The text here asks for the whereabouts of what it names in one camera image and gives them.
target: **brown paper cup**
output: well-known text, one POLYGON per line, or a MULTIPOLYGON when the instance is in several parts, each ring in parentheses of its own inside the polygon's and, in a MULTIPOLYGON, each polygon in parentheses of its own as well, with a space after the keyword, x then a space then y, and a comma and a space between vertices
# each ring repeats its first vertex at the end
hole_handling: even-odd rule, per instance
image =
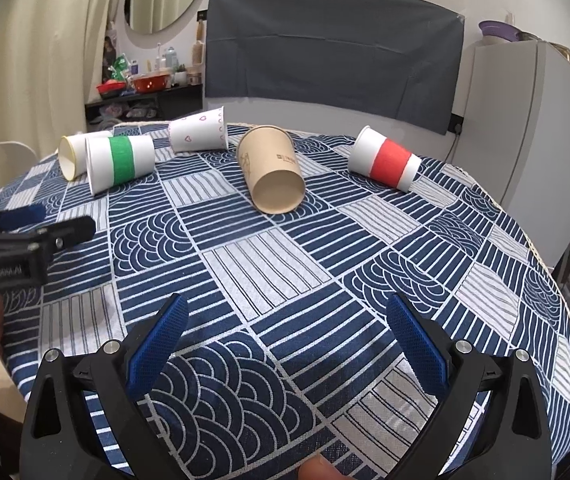
POLYGON ((276 126, 252 128, 238 143, 236 158, 258 210, 286 213, 303 201, 305 181, 286 131, 276 126))

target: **kraft paper cup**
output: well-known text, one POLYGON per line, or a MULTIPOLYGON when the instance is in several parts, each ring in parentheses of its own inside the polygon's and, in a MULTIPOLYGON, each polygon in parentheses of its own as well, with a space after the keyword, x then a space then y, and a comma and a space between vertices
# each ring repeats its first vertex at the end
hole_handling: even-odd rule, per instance
POLYGON ((60 139, 58 146, 58 163, 63 176, 73 180, 87 171, 87 157, 85 143, 87 139, 111 137, 111 132, 91 132, 89 134, 76 134, 60 139))
POLYGON ((92 196, 154 171, 154 141, 148 135, 87 139, 87 174, 92 196))
POLYGON ((351 149, 347 169, 408 192, 421 159, 393 140, 365 126, 351 149))
POLYGON ((252 128, 238 143, 236 158, 258 210, 286 213, 303 201, 305 181, 286 131, 276 126, 252 128))
POLYGON ((172 121, 169 138, 175 153, 228 149, 223 107, 172 121))

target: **red band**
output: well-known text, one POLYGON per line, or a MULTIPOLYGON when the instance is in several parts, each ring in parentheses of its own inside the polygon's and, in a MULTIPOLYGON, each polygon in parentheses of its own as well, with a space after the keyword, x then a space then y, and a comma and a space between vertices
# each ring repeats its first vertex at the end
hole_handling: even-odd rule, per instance
POLYGON ((392 140, 385 139, 374 159, 369 177, 387 184, 398 186, 403 170, 412 154, 392 140))

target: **table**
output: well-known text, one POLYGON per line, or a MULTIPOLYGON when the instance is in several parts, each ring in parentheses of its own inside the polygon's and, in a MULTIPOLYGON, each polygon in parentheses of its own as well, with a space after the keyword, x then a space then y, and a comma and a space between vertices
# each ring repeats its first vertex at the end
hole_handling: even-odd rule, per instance
MULTIPOLYGON (((424 158, 404 194, 348 173, 352 138, 303 132, 291 135, 305 200, 265 216, 236 164, 247 129, 228 126, 228 152, 174 156, 166 123, 118 126, 153 137, 153 174, 92 198, 51 156, 0 190, 0 208, 43 202, 47 222, 97 223, 92 241, 56 257, 47 285, 5 296, 5 359, 22 394, 50 347, 93 352, 178 291, 188 328, 140 409, 191 477, 294 478, 320 450, 344 474, 378 478, 436 404, 385 325, 385 300, 401 290, 453 338, 533 356, 558 462, 570 449, 570 314, 516 222, 449 164, 424 158)), ((88 403, 111 463, 127 470, 88 403)))

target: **green band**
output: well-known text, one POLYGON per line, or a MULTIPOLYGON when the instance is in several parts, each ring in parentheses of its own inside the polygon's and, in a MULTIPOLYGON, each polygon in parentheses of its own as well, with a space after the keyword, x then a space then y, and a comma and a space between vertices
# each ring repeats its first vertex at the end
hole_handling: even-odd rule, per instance
POLYGON ((136 171, 134 168, 134 151, 131 149, 129 137, 109 137, 111 146, 111 160, 114 163, 114 186, 133 180, 136 171))

